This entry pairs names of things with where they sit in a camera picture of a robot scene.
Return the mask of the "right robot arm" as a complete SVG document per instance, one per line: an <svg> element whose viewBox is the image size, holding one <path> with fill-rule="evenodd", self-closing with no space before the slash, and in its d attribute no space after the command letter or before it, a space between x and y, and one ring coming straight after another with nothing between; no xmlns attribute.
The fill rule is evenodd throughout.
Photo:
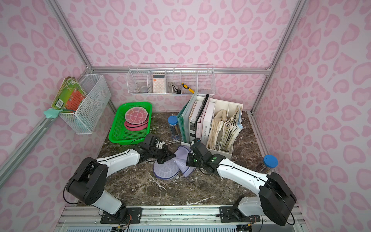
<svg viewBox="0 0 371 232"><path fill-rule="evenodd" d="M262 174L237 165L223 155L212 154L199 139L190 144L186 164L234 181L255 194L253 198L240 197L231 207L221 207L222 222L256 223L258 216L266 216L273 223L285 226L293 217L297 198L275 172Z"/></svg>

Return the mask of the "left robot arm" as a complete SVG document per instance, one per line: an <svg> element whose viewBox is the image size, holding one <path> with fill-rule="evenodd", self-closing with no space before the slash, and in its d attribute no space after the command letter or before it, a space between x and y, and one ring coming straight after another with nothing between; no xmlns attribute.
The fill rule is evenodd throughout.
<svg viewBox="0 0 371 232"><path fill-rule="evenodd" d="M107 178L127 167L144 161L163 164L176 155L157 136L148 134L144 141L134 147L107 158L83 159L75 173L68 180L65 191L86 206L94 206L107 216L123 219L127 216L126 204L105 190Z"/></svg>

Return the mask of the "purple mesh laundry bag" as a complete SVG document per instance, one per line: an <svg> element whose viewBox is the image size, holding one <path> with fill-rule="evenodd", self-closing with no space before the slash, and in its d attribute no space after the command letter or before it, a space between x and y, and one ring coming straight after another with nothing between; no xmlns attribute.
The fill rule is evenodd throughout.
<svg viewBox="0 0 371 232"><path fill-rule="evenodd" d="M188 147L180 146L175 152L175 158L172 158L163 164L158 164L157 162L154 163L153 171L155 176L162 180L170 180L176 177L179 173L181 173L183 177L190 176L195 170L195 167L190 167L186 164L189 153L190 150Z"/></svg>

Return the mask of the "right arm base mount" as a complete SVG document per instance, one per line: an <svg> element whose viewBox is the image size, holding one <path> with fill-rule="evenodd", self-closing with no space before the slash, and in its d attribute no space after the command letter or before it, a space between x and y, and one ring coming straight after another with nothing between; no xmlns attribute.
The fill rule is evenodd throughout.
<svg viewBox="0 0 371 232"><path fill-rule="evenodd" d="M221 206L219 207L219 213L216 215L220 218L222 223L228 222L247 222L247 223L257 223L261 222L261 218L258 215L245 216L239 209L238 205L241 198L238 199L232 206Z"/></svg>

